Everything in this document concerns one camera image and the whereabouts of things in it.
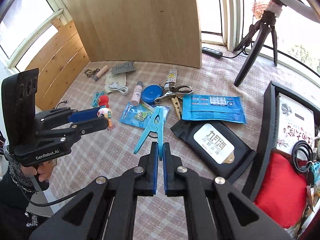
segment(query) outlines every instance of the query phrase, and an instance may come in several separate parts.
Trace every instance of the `table surface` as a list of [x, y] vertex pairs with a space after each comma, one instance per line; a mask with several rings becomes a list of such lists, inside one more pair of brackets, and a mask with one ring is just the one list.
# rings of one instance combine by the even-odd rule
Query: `table surface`
[[[113, 112], [112, 120], [116, 128], [112, 131], [104, 130], [83, 136], [73, 145], [71, 154], [58, 159], [58, 166], [53, 172], [50, 186], [54, 196], [61, 198], [68, 195], [85, 187], [100, 175], [107, 178], [120, 176], [127, 169], [136, 166], [142, 155], [150, 152], [153, 140], [148, 138], [137, 155], [132, 153], [143, 130], [119, 123], [119, 119], [139, 80], [143, 81], [145, 87], [164, 84], [167, 73], [172, 68], [178, 69], [177, 85], [187, 84], [195, 94], [241, 98], [247, 124], [231, 122], [225, 124], [252, 149], [257, 148], [263, 112], [263, 94], [270, 80], [296, 91], [320, 106], [318, 98], [320, 88], [284, 66], [274, 67], [271, 61], [268, 64], [256, 60], [243, 83], [235, 87], [233, 82], [244, 61], [245, 57], [241, 56], [235, 59], [216, 59], [203, 54], [200, 69], [162, 63], [134, 62], [136, 71], [126, 74], [128, 95], [122, 96], [119, 92], [108, 94]], [[101, 69], [105, 65], [115, 66], [118, 63], [120, 62], [90, 62], [71, 84], [61, 101], [69, 100], [67, 106], [72, 109], [91, 108], [95, 92], [104, 90], [105, 76], [95, 82], [92, 78], [87, 78], [84, 71], [88, 68]], [[214, 174], [198, 156], [171, 132], [170, 127], [178, 121], [171, 100], [167, 100], [163, 105], [170, 106], [164, 127], [164, 141], [170, 143], [171, 153], [179, 156], [185, 166], [192, 168], [200, 176], [214, 178]], [[234, 183], [237, 189], [242, 189], [250, 167]], [[161, 162], [158, 167], [157, 195], [138, 197], [133, 238], [188, 239], [183, 198], [168, 198], [164, 195]]]

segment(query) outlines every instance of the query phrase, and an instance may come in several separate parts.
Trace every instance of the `person's hand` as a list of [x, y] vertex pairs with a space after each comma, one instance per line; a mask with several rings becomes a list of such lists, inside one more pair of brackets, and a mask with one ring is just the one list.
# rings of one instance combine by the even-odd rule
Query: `person's hand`
[[34, 176], [39, 174], [39, 181], [50, 179], [53, 168], [57, 166], [57, 159], [42, 163], [36, 170], [34, 167], [24, 167], [21, 166], [21, 171], [26, 177]]

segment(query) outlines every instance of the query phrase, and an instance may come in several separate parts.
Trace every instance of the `camera lens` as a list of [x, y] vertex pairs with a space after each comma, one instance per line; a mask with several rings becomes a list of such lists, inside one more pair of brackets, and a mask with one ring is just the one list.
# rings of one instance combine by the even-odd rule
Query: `camera lens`
[[31, 79], [29, 79], [28, 82], [27, 82], [27, 95], [30, 94], [31, 87], [32, 87], [32, 81], [31, 81]]
[[24, 96], [24, 86], [21, 85], [19, 88], [19, 98], [22, 99]]

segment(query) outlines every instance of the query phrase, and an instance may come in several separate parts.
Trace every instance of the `red cushion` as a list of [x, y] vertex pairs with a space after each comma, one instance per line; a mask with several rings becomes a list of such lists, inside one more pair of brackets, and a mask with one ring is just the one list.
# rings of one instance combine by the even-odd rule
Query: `red cushion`
[[271, 153], [255, 204], [283, 228], [295, 225], [302, 217], [307, 200], [307, 182], [289, 161]]

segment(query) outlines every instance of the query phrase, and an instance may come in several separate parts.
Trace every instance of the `plywood backdrop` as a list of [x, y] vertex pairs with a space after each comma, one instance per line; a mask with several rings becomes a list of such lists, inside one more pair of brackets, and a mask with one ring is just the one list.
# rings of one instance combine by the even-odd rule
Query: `plywood backdrop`
[[90, 61], [201, 66], [196, 0], [67, 0]]
[[56, 20], [53, 24], [58, 32], [26, 68], [39, 68], [36, 106], [43, 111], [57, 106], [68, 87], [89, 63], [74, 22], [64, 26]]

